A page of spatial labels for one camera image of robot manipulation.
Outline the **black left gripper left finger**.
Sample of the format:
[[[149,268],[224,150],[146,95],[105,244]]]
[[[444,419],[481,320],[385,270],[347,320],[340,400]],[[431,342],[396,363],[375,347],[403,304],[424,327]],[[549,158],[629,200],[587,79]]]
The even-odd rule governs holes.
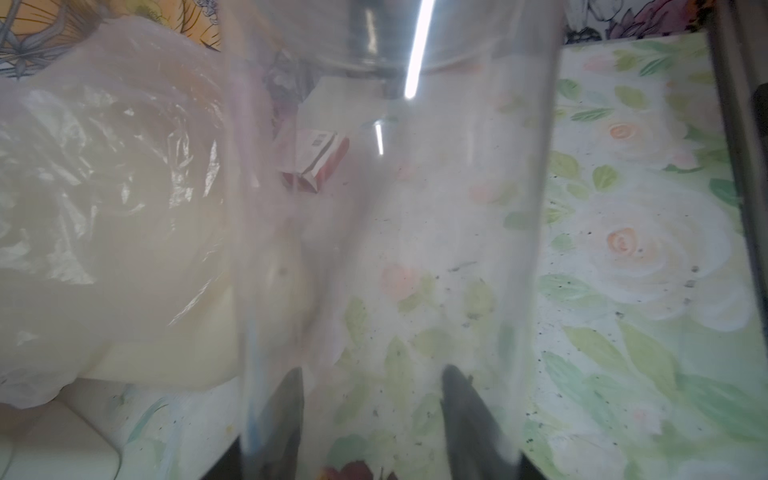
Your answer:
[[[290,370],[264,408],[203,477],[295,479],[304,413],[302,369]]]

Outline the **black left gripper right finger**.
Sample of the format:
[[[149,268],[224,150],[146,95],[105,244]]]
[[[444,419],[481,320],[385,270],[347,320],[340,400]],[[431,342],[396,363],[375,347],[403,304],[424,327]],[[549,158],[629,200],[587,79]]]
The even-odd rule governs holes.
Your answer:
[[[446,453],[452,479],[542,479],[544,475],[523,454],[511,459],[503,452],[505,435],[471,380],[448,364],[442,371]]]

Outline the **clear jar with dried flowers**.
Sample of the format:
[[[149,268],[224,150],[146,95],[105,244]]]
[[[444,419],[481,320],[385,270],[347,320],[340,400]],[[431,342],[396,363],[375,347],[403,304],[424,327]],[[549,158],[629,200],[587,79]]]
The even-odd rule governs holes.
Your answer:
[[[302,369],[295,479],[452,479],[458,367],[522,454],[560,1],[225,1],[243,427]],[[300,129],[349,150],[319,193]]]

